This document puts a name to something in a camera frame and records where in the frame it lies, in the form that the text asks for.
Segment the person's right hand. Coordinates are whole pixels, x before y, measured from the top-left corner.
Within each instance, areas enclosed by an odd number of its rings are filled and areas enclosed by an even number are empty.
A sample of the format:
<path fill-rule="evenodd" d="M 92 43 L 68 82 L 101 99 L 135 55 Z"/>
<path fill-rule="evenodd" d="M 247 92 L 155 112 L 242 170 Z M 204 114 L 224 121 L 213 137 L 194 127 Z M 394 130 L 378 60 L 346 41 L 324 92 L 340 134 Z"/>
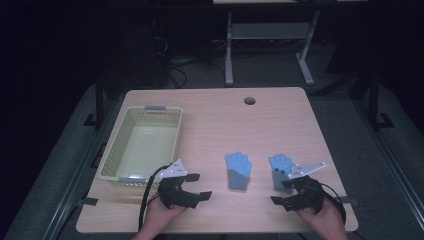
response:
<path fill-rule="evenodd" d="M 313 214 L 307 210 L 297 210 L 296 213 L 318 234 L 331 230 L 345 231 L 341 214 L 328 199 L 323 201 L 323 207 L 318 213 Z"/>

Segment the blue and grey glove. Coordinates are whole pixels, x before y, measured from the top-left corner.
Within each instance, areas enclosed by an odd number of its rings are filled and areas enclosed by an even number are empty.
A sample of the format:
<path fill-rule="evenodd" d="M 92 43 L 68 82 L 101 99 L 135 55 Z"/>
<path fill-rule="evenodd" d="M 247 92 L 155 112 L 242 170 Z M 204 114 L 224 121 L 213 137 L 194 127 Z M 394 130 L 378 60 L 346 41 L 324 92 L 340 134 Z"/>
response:
<path fill-rule="evenodd" d="M 278 154 L 268 158 L 271 166 L 273 179 L 273 187 L 275 190 L 287 191 L 283 182 L 289 179 L 289 174 L 292 173 L 294 164 L 292 159 L 285 154 Z"/>
<path fill-rule="evenodd" d="M 248 156 L 241 153 L 231 153 L 225 156 L 228 174 L 228 187 L 233 190 L 246 191 L 252 169 Z"/>

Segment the aluminium floor rail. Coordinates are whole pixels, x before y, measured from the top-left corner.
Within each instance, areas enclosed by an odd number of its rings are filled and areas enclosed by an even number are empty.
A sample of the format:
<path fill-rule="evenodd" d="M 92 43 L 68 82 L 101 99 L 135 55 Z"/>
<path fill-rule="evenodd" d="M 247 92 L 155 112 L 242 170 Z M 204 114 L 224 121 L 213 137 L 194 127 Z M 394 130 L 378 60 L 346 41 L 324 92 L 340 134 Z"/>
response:
<path fill-rule="evenodd" d="M 53 153 L 52 169 L 47 171 L 48 183 L 64 186 L 53 192 L 55 205 L 48 218 L 42 240 L 59 240 L 74 212 L 84 206 L 77 206 L 79 199 L 89 197 L 89 190 L 96 177 L 97 168 L 91 162 L 102 143 L 107 144 L 114 122 L 122 105 L 121 101 L 104 103 L 104 121 L 100 128 L 84 126 L 86 117 L 95 112 L 95 104 L 86 104 L 87 110 L 77 108 L 76 119 L 71 118 L 70 126 L 65 127 L 65 138 L 58 141 L 58 153 Z"/>
<path fill-rule="evenodd" d="M 394 181 L 398 186 L 398 189 L 400 190 L 421 230 L 424 232 L 424 202 L 419 198 L 419 195 L 409 181 L 406 172 L 401 168 L 397 156 L 382 135 L 382 129 L 392 128 L 393 124 L 388 121 L 386 114 L 383 114 L 383 122 L 374 123 L 369 116 L 369 110 L 364 103 L 361 101 L 354 101 L 353 105 L 355 106 L 358 115 L 367 126 L 368 132 L 376 142 L 378 149 L 382 153 L 386 164 L 394 177 Z"/>

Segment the black stand leg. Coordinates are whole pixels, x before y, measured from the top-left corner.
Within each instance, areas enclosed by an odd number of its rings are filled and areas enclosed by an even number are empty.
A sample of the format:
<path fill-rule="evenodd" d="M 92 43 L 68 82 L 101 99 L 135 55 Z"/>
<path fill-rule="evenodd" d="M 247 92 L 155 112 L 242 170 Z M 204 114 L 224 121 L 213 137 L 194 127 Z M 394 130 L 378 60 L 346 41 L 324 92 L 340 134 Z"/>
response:
<path fill-rule="evenodd" d="M 101 127 L 104 121 L 104 100 L 102 79 L 97 78 L 94 84 L 95 90 L 95 112 L 86 117 L 84 126 L 93 126 L 95 129 Z"/>
<path fill-rule="evenodd" d="M 379 78 L 375 72 L 371 75 L 369 100 L 368 100 L 368 121 L 374 131 L 381 128 L 393 128 L 394 124 L 386 113 L 378 110 L 379 103 Z"/>

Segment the person's left hand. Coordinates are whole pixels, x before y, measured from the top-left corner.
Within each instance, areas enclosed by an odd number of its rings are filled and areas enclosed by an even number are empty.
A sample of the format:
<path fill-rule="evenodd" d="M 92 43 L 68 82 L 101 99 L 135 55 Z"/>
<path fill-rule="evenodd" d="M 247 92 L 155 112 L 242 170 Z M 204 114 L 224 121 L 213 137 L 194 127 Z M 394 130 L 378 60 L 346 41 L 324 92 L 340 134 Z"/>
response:
<path fill-rule="evenodd" d="M 177 216 L 179 216 L 186 210 L 186 207 L 178 205 L 171 205 L 170 207 L 166 207 L 160 200 L 159 196 L 154 196 L 148 202 L 142 229 L 151 230 L 154 232 L 161 232 Z"/>

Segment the white metal desk frame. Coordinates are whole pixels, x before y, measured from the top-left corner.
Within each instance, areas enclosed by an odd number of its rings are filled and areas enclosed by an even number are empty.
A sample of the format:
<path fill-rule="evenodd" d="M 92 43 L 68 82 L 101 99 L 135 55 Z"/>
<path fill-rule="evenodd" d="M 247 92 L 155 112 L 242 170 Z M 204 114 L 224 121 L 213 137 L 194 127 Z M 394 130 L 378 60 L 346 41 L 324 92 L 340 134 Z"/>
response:
<path fill-rule="evenodd" d="M 296 61 L 305 83 L 309 86 L 315 84 L 307 65 L 306 58 L 312 43 L 320 14 L 325 7 L 337 4 L 361 3 L 366 0 L 212 0 L 214 5 L 227 7 L 260 7 L 276 10 L 278 7 L 300 7 L 311 10 L 311 17 L 303 22 L 274 22 L 239 23 L 233 21 L 234 10 L 227 13 L 226 29 L 226 54 L 225 54 L 225 84 L 234 85 L 232 43 L 234 40 L 302 40 L 303 48 L 296 54 Z"/>

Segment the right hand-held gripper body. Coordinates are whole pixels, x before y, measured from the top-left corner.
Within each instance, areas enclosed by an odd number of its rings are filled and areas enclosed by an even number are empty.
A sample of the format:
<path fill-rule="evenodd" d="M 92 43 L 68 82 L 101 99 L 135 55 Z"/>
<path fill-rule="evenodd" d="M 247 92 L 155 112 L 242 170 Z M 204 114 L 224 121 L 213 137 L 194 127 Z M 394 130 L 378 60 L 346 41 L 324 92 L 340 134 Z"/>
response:
<path fill-rule="evenodd" d="M 295 211 L 305 208 L 312 208 L 316 213 L 322 209 L 323 188 L 321 183 L 310 177 L 311 173 L 326 167 L 325 162 L 314 164 L 296 164 L 287 181 L 293 181 L 295 195 L 283 199 L 283 206 L 286 211 Z"/>

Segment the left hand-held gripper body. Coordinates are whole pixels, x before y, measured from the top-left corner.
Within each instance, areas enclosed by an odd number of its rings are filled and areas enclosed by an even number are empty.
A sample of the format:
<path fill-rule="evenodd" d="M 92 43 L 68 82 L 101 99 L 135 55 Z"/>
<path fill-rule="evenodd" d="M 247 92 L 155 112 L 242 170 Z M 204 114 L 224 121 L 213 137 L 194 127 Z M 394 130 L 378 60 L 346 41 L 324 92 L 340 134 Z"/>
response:
<path fill-rule="evenodd" d="M 190 193 L 182 189 L 182 184 L 186 181 L 186 176 L 190 174 L 185 168 L 181 159 L 171 163 L 160 173 L 159 183 L 160 200 L 166 207 L 178 205 L 186 208 L 196 208 L 200 202 L 199 194 Z"/>

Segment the pale yellow plastic basket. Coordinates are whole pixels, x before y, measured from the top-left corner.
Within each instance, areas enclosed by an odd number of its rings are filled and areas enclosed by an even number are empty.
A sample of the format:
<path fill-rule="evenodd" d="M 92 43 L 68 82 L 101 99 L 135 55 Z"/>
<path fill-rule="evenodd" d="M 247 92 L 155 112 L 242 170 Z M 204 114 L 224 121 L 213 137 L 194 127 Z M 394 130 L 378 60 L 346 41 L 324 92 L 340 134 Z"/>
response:
<path fill-rule="evenodd" d="M 161 166 L 177 160 L 180 108 L 129 107 L 111 138 L 99 178 L 113 185 L 143 186 Z"/>

